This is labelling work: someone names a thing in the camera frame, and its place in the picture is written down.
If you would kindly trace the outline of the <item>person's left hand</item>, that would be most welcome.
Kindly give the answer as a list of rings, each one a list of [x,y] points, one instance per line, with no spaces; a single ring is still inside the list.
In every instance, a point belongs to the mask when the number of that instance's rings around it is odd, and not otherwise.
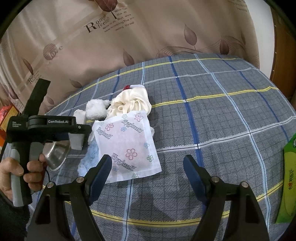
[[[21,165],[11,157],[7,157],[1,161],[1,192],[10,200],[13,200],[13,193],[11,190],[11,174],[18,177],[23,177],[33,192],[42,190],[44,176],[46,172],[46,158],[43,154],[39,156],[38,160],[30,161],[27,164],[29,173],[24,173]]]

